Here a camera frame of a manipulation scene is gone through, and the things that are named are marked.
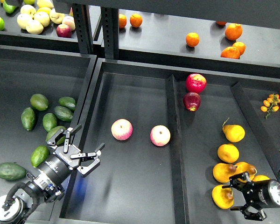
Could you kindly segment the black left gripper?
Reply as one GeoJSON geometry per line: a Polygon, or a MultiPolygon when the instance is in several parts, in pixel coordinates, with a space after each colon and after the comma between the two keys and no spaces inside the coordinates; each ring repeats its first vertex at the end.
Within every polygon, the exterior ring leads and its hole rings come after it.
{"type": "Polygon", "coordinates": [[[64,126],[57,126],[47,134],[47,144],[55,151],[36,168],[57,186],[61,185],[74,169],[82,177],[87,177],[101,163],[100,156],[105,148],[105,143],[101,143],[91,153],[81,153],[80,149],[72,145],[72,136],[81,128],[81,124],[67,129],[64,126]]]}

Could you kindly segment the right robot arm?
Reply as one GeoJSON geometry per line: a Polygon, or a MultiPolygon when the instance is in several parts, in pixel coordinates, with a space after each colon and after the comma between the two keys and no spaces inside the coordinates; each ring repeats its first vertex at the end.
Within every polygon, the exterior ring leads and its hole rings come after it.
{"type": "Polygon", "coordinates": [[[254,182],[247,171],[233,175],[229,178],[230,188],[242,192],[245,199],[243,206],[234,206],[230,210],[238,210],[247,220],[263,221],[266,213],[263,209],[280,208],[280,170],[279,179],[269,179],[254,182]]]}

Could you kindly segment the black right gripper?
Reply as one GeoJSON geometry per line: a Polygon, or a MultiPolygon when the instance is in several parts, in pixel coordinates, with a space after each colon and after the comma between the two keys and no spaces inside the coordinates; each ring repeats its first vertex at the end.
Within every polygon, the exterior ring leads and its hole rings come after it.
{"type": "Polygon", "coordinates": [[[267,218],[264,208],[280,208],[280,183],[276,180],[252,182],[247,171],[229,177],[229,185],[223,189],[241,190],[246,204],[233,206],[232,211],[240,211],[244,218],[253,221],[264,221],[267,218]]]}

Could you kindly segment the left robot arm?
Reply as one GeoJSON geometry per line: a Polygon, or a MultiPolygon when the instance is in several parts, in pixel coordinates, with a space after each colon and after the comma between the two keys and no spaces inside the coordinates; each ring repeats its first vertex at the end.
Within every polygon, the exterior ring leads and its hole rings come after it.
{"type": "Polygon", "coordinates": [[[60,128],[47,145],[52,154],[37,166],[38,176],[31,176],[27,183],[15,184],[6,195],[0,197],[0,224],[23,224],[42,203],[52,203],[64,196],[62,183],[78,171],[86,177],[100,165],[101,143],[94,152],[83,153],[72,143],[81,125],[60,128]]]}

